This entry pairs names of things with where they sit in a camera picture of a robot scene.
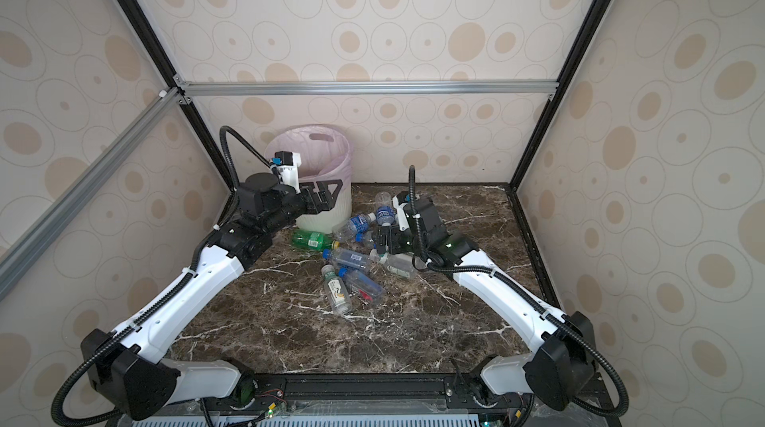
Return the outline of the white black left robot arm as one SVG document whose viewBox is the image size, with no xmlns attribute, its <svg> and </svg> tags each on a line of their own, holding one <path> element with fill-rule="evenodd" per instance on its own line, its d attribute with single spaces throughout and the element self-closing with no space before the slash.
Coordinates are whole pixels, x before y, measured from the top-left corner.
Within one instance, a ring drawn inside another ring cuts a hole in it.
<svg viewBox="0 0 765 427">
<path fill-rule="evenodd" d="M 165 354 L 196 315 L 272 247 L 277 232 L 303 215 L 334 209 L 344 183 L 301 181 L 299 153 L 266 158 L 231 126 L 223 126 L 219 138 L 234 183 L 230 209 L 160 294 L 112 331 L 94 329 L 83 339 L 84 361 L 52 401 L 55 424 L 91 426 L 122 415 L 143 420 L 171 403 L 227 397 L 237 389 L 242 371 L 231 362 L 172 362 Z M 66 399 L 82 377 L 113 410 L 85 418 L 66 413 Z"/>
</svg>

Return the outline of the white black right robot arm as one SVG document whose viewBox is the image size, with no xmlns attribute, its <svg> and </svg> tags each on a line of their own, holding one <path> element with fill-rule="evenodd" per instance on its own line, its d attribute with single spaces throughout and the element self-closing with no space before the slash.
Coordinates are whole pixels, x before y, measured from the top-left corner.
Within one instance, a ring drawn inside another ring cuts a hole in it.
<svg viewBox="0 0 765 427">
<path fill-rule="evenodd" d="M 380 235 L 379 247 L 410 256 L 418 272 L 446 276 L 481 299 L 526 343 L 527 355 L 495 356 L 460 380 L 473 401 L 486 407 L 514 394 L 527 414 L 535 401 L 563 411 L 569 405 L 599 417 L 619 418 L 630 407 L 625 381 L 597 349 L 591 321 L 568 315 L 543 301 L 496 265 L 459 231 L 450 232 L 432 198 L 416 191 L 416 168 L 408 168 L 408 188 L 395 198 L 398 226 Z"/>
</svg>

